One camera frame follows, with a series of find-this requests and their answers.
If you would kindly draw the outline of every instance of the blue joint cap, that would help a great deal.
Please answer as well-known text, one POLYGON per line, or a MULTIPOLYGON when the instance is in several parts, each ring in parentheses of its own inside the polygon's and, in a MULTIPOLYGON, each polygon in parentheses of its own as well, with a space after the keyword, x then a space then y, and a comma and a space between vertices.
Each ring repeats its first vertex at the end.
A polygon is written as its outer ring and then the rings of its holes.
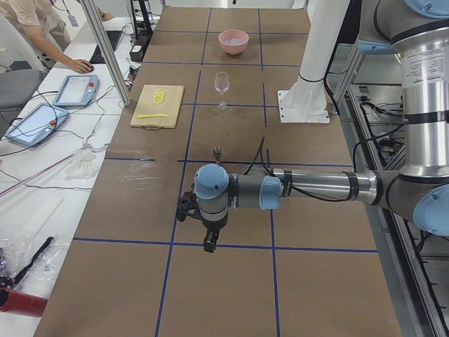
POLYGON ((388 55, 397 53, 388 42, 358 41, 358 49, 362 54, 388 55))
POLYGON ((413 222, 418 228, 435 235, 449 235, 449 185, 436 188, 418 202, 413 222))
POLYGON ((197 197, 211 200, 226 191, 229 176, 220 165, 207 164, 196 172, 194 182, 197 197))
POLYGON ((449 19, 448 0, 404 0, 416 13, 432 19, 449 19))
POLYGON ((260 209, 277 209, 281 204, 282 186, 277 177, 264 177, 259 191, 260 209))

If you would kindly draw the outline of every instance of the hand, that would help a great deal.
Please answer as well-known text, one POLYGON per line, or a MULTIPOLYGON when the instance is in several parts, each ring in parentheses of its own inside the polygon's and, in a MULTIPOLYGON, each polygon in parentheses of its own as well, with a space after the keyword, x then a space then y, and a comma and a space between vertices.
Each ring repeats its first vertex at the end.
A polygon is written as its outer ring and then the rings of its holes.
POLYGON ((80 74, 91 72, 93 68, 88 61, 82 59, 72 60, 68 66, 70 69, 79 72, 80 74))
POLYGON ((109 21, 113 18, 114 18, 114 16, 111 13, 103 13, 101 15, 101 21, 109 21))

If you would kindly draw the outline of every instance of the blue and white device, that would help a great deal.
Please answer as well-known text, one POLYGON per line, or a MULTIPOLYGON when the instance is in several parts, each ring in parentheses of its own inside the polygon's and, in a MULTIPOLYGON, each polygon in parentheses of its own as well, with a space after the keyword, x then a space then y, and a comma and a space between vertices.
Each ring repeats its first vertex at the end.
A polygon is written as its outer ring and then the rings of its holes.
POLYGON ((99 83, 97 75, 67 75, 53 105, 65 109, 85 107, 95 97, 99 83))
POLYGON ((17 125, 12 125, 5 137, 28 147, 38 145, 54 133, 68 115, 65 109, 41 103, 17 125))

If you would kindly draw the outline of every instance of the gray chair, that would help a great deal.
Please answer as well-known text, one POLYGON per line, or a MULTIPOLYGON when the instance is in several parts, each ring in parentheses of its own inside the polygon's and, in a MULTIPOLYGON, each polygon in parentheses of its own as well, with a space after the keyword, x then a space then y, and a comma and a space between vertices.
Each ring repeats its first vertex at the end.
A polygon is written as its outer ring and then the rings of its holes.
POLYGON ((0 63, 6 72, 0 74, 0 137, 9 129, 42 82, 35 69, 12 70, 0 63))

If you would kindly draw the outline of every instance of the wooden board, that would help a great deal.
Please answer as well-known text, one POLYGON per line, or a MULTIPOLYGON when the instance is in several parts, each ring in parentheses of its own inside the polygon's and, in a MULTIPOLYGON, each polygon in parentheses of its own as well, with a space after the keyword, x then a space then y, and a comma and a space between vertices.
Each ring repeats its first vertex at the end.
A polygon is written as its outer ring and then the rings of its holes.
POLYGON ((184 86, 144 86, 130 125, 136 128, 175 128, 183 93, 184 86), (153 95, 158 89, 165 91, 160 104, 153 102, 153 95), (169 117, 138 118, 139 114, 168 114, 169 117))

